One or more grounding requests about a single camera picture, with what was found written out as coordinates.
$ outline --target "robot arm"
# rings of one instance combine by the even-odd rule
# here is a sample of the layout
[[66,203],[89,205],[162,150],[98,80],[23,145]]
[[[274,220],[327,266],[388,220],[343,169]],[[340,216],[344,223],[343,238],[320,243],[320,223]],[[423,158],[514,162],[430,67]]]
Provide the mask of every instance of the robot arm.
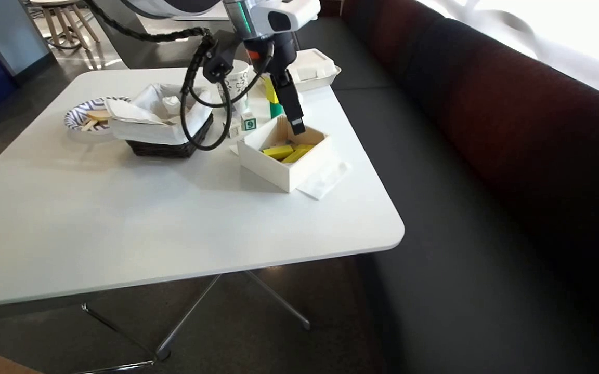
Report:
[[[125,0],[128,7],[147,7],[150,14],[155,8],[177,11],[186,14],[195,11],[208,11],[215,0]],[[204,63],[204,74],[215,83],[232,69],[232,55],[239,41],[250,52],[256,73],[267,73],[277,90],[278,102],[285,108],[285,117],[293,125],[296,133],[304,133],[304,113],[299,105],[297,90],[287,67],[297,58],[297,44],[293,31],[299,31],[306,22],[313,21],[320,12],[320,0],[220,0],[230,22],[235,24],[235,37],[215,41],[208,61]]]
[[297,58],[293,31],[313,21],[320,0],[222,0],[256,73],[267,73],[293,133],[304,133],[304,113],[287,67]]

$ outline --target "floor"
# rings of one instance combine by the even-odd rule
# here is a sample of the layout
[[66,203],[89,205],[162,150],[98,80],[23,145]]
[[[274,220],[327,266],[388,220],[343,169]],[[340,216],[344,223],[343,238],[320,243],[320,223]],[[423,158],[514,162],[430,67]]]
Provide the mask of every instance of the floor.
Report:
[[[105,69],[125,69],[96,21]],[[85,52],[53,49],[46,67],[0,105],[0,152],[76,74],[89,70]],[[273,268],[267,284],[311,322],[302,323],[244,274],[224,277],[179,330],[170,360],[143,372],[380,372],[372,320],[349,259]],[[153,348],[209,279],[0,308],[0,356],[42,372],[80,372],[143,360],[143,351],[104,329],[80,303],[131,330]]]

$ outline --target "box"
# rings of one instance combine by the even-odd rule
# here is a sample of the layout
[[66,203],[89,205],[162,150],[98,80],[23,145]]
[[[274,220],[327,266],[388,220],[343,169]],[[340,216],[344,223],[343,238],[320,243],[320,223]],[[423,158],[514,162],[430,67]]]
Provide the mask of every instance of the box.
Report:
[[299,49],[293,65],[287,67],[293,74],[293,83],[299,91],[330,84],[340,69],[333,58],[325,55],[320,49]]
[[[202,143],[211,126],[211,117],[202,125],[197,133],[194,133],[194,141]],[[150,158],[190,158],[195,152],[194,143],[179,143],[179,145],[166,145],[166,143],[143,143],[143,141],[126,141],[134,156],[150,156]]]
[[[197,87],[204,102],[214,102],[215,90]],[[117,140],[128,143],[166,145],[169,150],[186,147],[186,136],[179,118],[179,84],[150,84],[131,102],[105,100],[109,129]],[[190,96],[184,98],[184,123],[190,136],[202,136],[211,121],[211,108],[202,105]]]
[[[278,143],[313,145],[293,164],[283,164],[262,150]],[[306,133],[293,134],[293,129],[285,117],[258,126],[236,143],[239,160],[244,169],[250,169],[258,177],[270,180],[283,191],[297,189],[308,180],[330,156],[330,136],[313,126],[306,126]]]

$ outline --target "green object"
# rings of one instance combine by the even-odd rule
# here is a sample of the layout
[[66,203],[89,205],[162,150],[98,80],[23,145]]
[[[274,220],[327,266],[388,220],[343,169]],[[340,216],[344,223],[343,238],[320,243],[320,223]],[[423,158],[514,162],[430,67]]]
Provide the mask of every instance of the green object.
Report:
[[244,118],[240,121],[240,129],[244,131],[254,131],[258,126],[258,121],[256,118]]
[[281,114],[283,114],[283,105],[278,102],[277,104],[270,102],[270,118],[277,118]]
[[244,19],[246,34],[251,34],[251,19],[240,2],[236,2],[239,16]]

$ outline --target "white cardboard box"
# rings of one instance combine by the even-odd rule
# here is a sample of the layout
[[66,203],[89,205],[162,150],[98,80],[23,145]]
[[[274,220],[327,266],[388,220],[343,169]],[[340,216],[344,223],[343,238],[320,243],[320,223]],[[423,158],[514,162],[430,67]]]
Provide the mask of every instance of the white cardboard box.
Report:
[[[215,90],[197,87],[195,94],[204,102],[215,102]],[[202,105],[190,96],[184,98],[184,123],[189,134],[195,134],[211,114],[211,108]],[[160,143],[160,145],[183,145],[186,134],[179,118],[179,84],[150,84],[143,94],[131,102],[105,100],[109,113],[109,129],[117,140]]]
[[340,73],[334,61],[316,47],[299,49],[296,63],[287,69],[299,91],[330,84]]
[[[313,145],[313,147],[293,164],[283,164],[262,153],[262,150],[281,143]],[[270,180],[283,191],[293,191],[328,160],[330,140],[327,133],[313,126],[306,126],[306,133],[293,134],[288,121],[285,117],[277,117],[274,121],[246,134],[236,143],[236,150],[240,166],[250,169],[251,172]]]

